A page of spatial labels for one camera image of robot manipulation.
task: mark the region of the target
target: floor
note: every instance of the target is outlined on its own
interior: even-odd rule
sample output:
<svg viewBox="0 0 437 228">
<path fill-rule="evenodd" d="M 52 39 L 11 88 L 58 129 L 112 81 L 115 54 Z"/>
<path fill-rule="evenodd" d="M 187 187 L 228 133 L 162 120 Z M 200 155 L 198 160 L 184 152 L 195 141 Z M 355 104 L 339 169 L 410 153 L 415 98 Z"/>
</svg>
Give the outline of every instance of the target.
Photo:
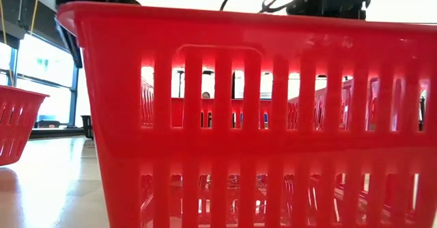
<svg viewBox="0 0 437 228">
<path fill-rule="evenodd" d="M 109 227 L 94 142 L 32 140 L 0 167 L 0 227 Z"/>
</svg>

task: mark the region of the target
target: glass window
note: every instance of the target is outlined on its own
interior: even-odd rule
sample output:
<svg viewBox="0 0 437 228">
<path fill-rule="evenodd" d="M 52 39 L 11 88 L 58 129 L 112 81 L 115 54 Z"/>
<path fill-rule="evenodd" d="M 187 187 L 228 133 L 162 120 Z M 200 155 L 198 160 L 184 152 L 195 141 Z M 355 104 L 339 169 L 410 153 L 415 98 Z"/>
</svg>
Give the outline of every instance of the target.
<svg viewBox="0 0 437 228">
<path fill-rule="evenodd" d="M 8 84 L 8 77 L 6 74 L 0 74 L 0 85 L 7 85 Z"/>
<path fill-rule="evenodd" d="M 17 88 L 27 91 L 47 94 L 38 111 L 37 121 L 55 120 L 61 123 L 68 123 L 70 114 L 71 91 L 67 88 L 56 88 L 48 85 L 41 85 L 33 81 L 18 79 Z"/>
<path fill-rule="evenodd" d="M 20 41 L 17 72 L 27 76 L 71 86 L 73 77 L 71 55 L 36 37 L 26 35 Z"/>
<path fill-rule="evenodd" d="M 9 69 L 9 63 L 11 61 L 11 48 L 4 44 L 0 43 L 0 68 L 5 70 Z"/>
</svg>

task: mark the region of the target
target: hanging shopping basket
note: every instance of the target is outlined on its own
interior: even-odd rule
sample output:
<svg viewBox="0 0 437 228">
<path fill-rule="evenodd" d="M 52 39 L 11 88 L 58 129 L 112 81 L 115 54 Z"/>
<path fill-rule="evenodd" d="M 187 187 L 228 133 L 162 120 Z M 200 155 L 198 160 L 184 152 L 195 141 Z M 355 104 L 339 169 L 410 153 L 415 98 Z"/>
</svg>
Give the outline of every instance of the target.
<svg viewBox="0 0 437 228">
<path fill-rule="evenodd" d="M 435 27 L 83 2 L 58 17 L 83 48 L 111 227 L 432 226 Z M 181 67 L 184 99 L 172 101 Z M 203 67 L 215 71 L 207 102 Z M 244 71 L 241 106 L 233 70 Z M 273 75 L 269 104 L 262 71 Z M 290 73 L 300 88 L 289 103 Z"/>
<path fill-rule="evenodd" d="M 0 85 L 0 166 L 20 160 L 46 97 Z"/>
</svg>

